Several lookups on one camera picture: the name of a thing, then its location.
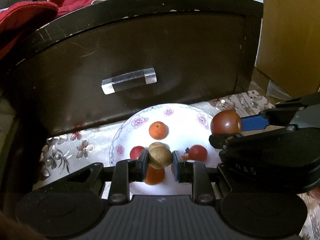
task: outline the potato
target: potato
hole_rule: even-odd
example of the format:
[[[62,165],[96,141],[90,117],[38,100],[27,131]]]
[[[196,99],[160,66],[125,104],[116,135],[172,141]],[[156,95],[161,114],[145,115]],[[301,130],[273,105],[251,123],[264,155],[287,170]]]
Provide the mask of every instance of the potato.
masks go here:
[[[149,165],[161,169],[172,163],[172,153],[166,147],[158,146],[150,150]]]
[[[158,147],[158,146],[166,147],[166,145],[164,143],[154,142],[154,143],[150,144],[150,146],[148,148],[148,152],[150,152],[154,147]]]

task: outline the pink flower pattern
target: pink flower pattern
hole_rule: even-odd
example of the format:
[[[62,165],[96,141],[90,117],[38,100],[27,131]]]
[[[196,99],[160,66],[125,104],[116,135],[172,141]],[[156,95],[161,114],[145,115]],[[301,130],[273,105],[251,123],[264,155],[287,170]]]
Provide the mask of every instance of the pink flower pattern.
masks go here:
[[[173,112],[174,112],[173,109],[167,108],[167,109],[164,111],[164,116],[170,116],[170,115],[173,114]]]
[[[144,118],[141,116],[136,116],[132,119],[131,125],[133,126],[133,128],[137,129],[140,126],[142,126],[145,122],[148,122],[148,121],[149,121],[149,118],[147,118],[147,117]]]
[[[199,124],[201,124],[204,128],[206,128],[207,130],[209,130],[209,125],[208,125],[208,121],[207,118],[203,115],[203,114],[198,114],[198,118],[196,119]]]
[[[117,151],[117,154],[120,155],[120,156],[124,156],[124,147],[120,144],[118,144],[116,146],[116,151]]]
[[[75,139],[81,140],[82,135],[80,132],[74,132],[73,134],[71,134],[70,136],[70,140],[74,141]]]

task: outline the screw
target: screw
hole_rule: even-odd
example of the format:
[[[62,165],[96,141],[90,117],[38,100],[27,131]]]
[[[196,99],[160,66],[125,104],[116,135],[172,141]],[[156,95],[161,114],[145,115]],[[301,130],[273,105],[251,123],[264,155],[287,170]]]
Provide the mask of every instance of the screw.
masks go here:
[[[121,193],[115,193],[111,195],[110,200],[119,203],[125,200],[125,195]]]
[[[210,194],[201,194],[198,196],[197,199],[201,203],[209,203],[213,200],[213,196],[211,196]]]
[[[287,130],[288,130],[288,131],[292,131],[293,129],[294,129],[294,126],[293,126],[293,125],[290,125],[290,126],[287,127]]]

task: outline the cherry tomato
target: cherry tomato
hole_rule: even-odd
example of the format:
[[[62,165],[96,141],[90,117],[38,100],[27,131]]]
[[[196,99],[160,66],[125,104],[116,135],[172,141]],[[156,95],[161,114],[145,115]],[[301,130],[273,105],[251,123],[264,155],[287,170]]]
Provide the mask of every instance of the cherry tomato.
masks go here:
[[[233,110],[225,110],[214,116],[210,129],[212,134],[241,133],[241,117]]]
[[[130,159],[138,160],[143,150],[144,150],[144,147],[142,146],[133,147],[132,150],[130,151]]]
[[[189,159],[204,162],[208,157],[207,149],[201,145],[193,145],[190,149],[186,149]]]

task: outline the dark wooden cabinet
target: dark wooden cabinet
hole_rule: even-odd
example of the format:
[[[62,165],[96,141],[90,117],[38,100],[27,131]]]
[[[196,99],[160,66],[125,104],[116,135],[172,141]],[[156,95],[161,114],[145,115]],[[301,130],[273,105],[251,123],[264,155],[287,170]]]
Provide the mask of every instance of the dark wooden cabinet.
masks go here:
[[[156,104],[246,91],[263,5],[253,0],[109,0],[67,14],[2,62],[12,101],[61,134]],[[104,79],[154,68],[157,82],[105,95]]]

